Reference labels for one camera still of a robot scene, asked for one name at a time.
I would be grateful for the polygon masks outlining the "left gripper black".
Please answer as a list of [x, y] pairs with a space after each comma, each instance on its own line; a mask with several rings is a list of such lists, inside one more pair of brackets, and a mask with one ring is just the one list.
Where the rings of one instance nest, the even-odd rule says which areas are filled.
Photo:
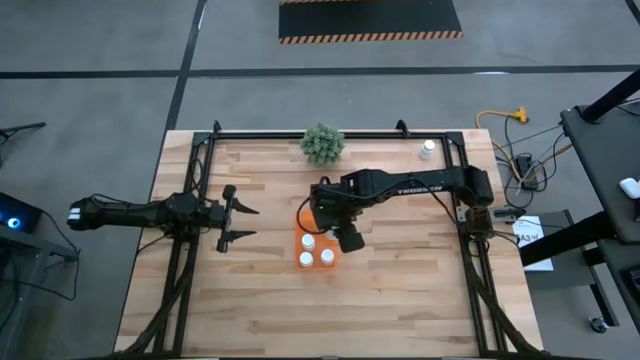
[[226, 253], [231, 241], [256, 234], [256, 231], [230, 230], [232, 208], [239, 213], [258, 214], [257, 210], [243, 205], [238, 198], [235, 198], [235, 194], [236, 187], [226, 185], [222, 192], [225, 204], [221, 205], [218, 200], [215, 200], [209, 206], [208, 227], [221, 231], [216, 245], [216, 250], [219, 253]]

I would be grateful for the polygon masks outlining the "orange plastic basket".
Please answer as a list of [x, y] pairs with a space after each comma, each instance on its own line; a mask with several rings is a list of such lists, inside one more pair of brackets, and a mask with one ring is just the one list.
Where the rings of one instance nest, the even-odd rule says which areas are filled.
[[[293, 244], [294, 244], [294, 264], [296, 268], [300, 271], [307, 271], [307, 272], [329, 271], [329, 270], [336, 269], [338, 265], [338, 258], [339, 258], [338, 256], [339, 247], [338, 247], [337, 240], [334, 241], [334, 240], [328, 239], [326, 236], [326, 233], [320, 234], [320, 230], [317, 228], [315, 224], [311, 210], [308, 208], [304, 208], [299, 215], [294, 217], [294, 225], [295, 225], [295, 230], [294, 230]], [[298, 257], [302, 252], [309, 252], [309, 251], [305, 251], [301, 245], [301, 238], [304, 234], [311, 234], [315, 238], [315, 243], [316, 243], [315, 249], [310, 252], [314, 258], [314, 265], [310, 268], [302, 268], [298, 262]], [[331, 249], [334, 252], [335, 262], [333, 265], [327, 266], [322, 264], [320, 256], [321, 256], [321, 252], [324, 249]]]

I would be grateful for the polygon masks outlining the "green succulent plant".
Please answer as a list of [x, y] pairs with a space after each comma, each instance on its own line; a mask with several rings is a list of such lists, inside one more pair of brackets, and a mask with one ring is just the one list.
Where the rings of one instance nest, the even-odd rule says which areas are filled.
[[345, 135], [323, 123], [309, 128], [300, 141], [307, 160], [318, 166], [332, 165], [341, 159]]

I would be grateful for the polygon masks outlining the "black power adapter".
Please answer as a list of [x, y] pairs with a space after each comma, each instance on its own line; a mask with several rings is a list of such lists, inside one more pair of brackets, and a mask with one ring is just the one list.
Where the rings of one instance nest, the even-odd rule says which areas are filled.
[[515, 165], [517, 173], [520, 176], [519, 187], [522, 190], [537, 191], [539, 184], [532, 156], [518, 155], [515, 158]]

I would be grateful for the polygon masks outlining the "white paper sheet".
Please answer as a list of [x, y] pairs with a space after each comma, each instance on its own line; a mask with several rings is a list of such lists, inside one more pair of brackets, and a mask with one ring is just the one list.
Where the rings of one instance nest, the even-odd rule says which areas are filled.
[[[524, 215], [512, 225], [513, 233], [520, 249], [544, 237], [544, 230], [539, 216]], [[554, 270], [552, 260], [547, 258], [524, 267], [529, 272], [551, 272]]]

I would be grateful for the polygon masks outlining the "black mat with striped edge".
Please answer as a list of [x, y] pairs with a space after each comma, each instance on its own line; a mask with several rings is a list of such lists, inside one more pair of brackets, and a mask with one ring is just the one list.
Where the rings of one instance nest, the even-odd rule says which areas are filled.
[[464, 36], [453, 0], [281, 0], [278, 20], [283, 45]]

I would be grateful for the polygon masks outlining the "black equipment stand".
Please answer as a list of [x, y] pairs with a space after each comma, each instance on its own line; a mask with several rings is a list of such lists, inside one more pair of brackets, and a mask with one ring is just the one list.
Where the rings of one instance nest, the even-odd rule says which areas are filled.
[[78, 253], [38, 236], [0, 225], [0, 360], [17, 358], [33, 295], [52, 256], [76, 262]]

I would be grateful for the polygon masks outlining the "black box with blue light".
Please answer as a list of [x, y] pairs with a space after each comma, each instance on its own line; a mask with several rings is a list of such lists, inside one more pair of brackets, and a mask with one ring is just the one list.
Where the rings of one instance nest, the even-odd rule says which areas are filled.
[[43, 211], [19, 199], [0, 192], [0, 224], [9, 229], [32, 233]]

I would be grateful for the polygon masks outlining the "black tripod leg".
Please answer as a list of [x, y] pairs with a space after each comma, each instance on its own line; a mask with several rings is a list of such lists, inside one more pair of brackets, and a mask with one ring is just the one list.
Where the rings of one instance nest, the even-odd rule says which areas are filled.
[[31, 130], [31, 129], [40, 129], [43, 128], [47, 125], [46, 122], [37, 122], [37, 123], [31, 123], [31, 124], [27, 124], [27, 125], [21, 125], [21, 126], [14, 126], [14, 127], [9, 127], [9, 128], [0, 128], [0, 137], [4, 139], [4, 141], [7, 141], [9, 138], [11, 138], [12, 136], [14, 136], [16, 133], [20, 132], [20, 131], [25, 131], [25, 130]]

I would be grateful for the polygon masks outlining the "black side table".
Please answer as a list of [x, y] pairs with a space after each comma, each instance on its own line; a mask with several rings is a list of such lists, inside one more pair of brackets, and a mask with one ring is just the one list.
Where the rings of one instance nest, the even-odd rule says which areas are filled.
[[577, 106], [560, 113], [561, 125], [595, 190], [602, 210], [521, 249], [525, 265], [581, 246], [589, 265], [604, 263], [640, 332], [640, 197], [620, 187], [640, 180], [640, 116], [618, 107]]

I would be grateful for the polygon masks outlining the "small white case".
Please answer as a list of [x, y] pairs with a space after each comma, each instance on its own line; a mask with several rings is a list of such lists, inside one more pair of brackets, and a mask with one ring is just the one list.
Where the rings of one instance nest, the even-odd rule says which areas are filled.
[[619, 182], [619, 187], [630, 199], [640, 199], [640, 180], [625, 178]]

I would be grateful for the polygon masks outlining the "black tripod pole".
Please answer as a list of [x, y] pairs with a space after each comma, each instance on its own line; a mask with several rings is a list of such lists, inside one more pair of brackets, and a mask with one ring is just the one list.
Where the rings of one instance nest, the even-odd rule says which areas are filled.
[[635, 70], [619, 84], [581, 111], [582, 119], [591, 124], [598, 124], [601, 118], [620, 105], [629, 96], [640, 90], [640, 68]]

